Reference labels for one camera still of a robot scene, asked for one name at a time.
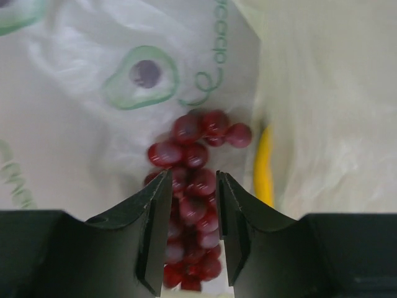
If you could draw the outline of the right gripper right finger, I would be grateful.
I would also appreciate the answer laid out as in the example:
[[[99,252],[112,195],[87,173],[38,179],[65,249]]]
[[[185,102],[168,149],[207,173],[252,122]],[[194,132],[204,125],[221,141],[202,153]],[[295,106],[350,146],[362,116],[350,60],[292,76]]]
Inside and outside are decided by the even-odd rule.
[[[395,297],[395,214],[295,220],[217,172],[216,199],[235,297]]]

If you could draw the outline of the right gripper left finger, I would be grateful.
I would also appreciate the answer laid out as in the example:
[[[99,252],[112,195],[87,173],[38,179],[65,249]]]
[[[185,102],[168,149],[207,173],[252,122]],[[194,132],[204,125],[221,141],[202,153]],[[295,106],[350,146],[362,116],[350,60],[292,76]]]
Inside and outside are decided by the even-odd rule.
[[[172,174],[87,221],[62,210],[1,212],[2,297],[158,297]]]

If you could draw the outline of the dark fake grapes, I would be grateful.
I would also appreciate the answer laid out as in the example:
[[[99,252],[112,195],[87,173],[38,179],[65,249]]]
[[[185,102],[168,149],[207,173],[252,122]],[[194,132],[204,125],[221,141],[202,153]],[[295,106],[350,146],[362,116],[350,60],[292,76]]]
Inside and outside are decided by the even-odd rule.
[[[148,174],[143,184],[164,169],[172,173],[163,277],[166,289],[200,292],[204,282],[221,274],[216,175],[207,168],[208,149],[226,143],[246,148],[251,142],[251,128],[242,122],[231,123],[226,112],[192,110],[174,121],[169,139],[148,148],[148,159],[157,171]]]

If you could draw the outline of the green avocado print plastic bag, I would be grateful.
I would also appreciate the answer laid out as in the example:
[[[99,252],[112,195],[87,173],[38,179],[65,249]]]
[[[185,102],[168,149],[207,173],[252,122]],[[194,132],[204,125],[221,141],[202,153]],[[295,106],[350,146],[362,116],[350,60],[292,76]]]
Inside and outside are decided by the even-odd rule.
[[[177,118],[217,109],[252,142],[209,147],[215,175],[256,197],[270,127],[273,209],[396,215],[396,2],[1,2],[1,212],[87,221],[146,186]],[[219,238],[216,279],[158,297],[235,297]]]

